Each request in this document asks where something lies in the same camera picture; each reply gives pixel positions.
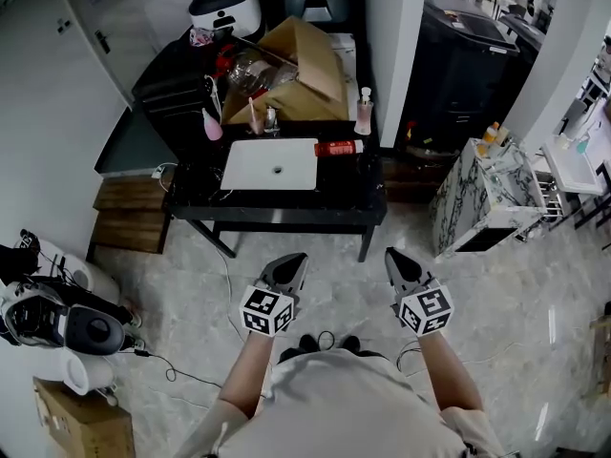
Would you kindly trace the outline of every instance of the white rectangular basin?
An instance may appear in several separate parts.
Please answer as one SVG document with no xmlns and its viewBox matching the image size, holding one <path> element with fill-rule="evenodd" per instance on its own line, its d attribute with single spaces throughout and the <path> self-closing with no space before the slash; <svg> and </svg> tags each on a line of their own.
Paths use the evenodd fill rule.
<svg viewBox="0 0 611 458">
<path fill-rule="evenodd" d="M 558 188 L 574 194 L 602 195 L 602 186 L 588 156 L 578 153 L 573 144 L 568 149 L 561 144 L 562 140 L 554 136 L 542 148 Z"/>
</svg>

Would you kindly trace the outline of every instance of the wooden plank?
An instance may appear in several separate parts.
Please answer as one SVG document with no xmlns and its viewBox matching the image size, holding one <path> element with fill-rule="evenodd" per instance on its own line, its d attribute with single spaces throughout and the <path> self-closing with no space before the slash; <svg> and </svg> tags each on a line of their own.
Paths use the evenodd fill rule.
<svg viewBox="0 0 611 458">
<path fill-rule="evenodd" d="M 97 216 L 92 242 L 161 254 L 169 223 L 170 215 L 163 212 L 103 210 Z"/>
<path fill-rule="evenodd" d="M 94 202 L 99 211 L 110 209 L 160 211 L 165 192 L 151 177 L 108 178 Z"/>
</svg>

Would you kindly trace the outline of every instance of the white door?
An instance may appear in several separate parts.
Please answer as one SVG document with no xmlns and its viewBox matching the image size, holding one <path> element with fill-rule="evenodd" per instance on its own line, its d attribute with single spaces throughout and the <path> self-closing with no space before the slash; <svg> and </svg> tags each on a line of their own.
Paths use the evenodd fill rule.
<svg viewBox="0 0 611 458">
<path fill-rule="evenodd" d="M 140 0 L 67 0 L 78 24 L 123 95 L 158 52 Z"/>
</svg>

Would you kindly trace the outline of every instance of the pink bottle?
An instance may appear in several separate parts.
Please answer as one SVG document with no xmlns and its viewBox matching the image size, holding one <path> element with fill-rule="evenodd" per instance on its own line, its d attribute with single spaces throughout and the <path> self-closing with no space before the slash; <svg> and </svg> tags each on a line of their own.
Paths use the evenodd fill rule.
<svg viewBox="0 0 611 458">
<path fill-rule="evenodd" d="M 208 136 L 208 139 L 211 141 L 217 141 L 222 137 L 222 128 L 221 124 L 205 109 L 201 109 L 201 114 L 203 115 L 203 129 Z"/>
</svg>

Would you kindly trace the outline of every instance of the shirt sleeve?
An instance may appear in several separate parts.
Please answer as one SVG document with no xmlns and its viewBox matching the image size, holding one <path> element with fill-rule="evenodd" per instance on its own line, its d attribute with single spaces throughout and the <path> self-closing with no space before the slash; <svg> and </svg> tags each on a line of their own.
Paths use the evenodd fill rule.
<svg viewBox="0 0 611 458">
<path fill-rule="evenodd" d="M 441 411 L 441 417 L 465 444 L 477 450 L 477 456 L 498 458 L 505 454 L 486 414 L 481 410 L 449 407 Z"/>
<path fill-rule="evenodd" d="M 217 400 L 201 423 L 188 434 L 174 458 L 200 458 L 216 449 L 248 422 L 233 404 Z"/>
</svg>

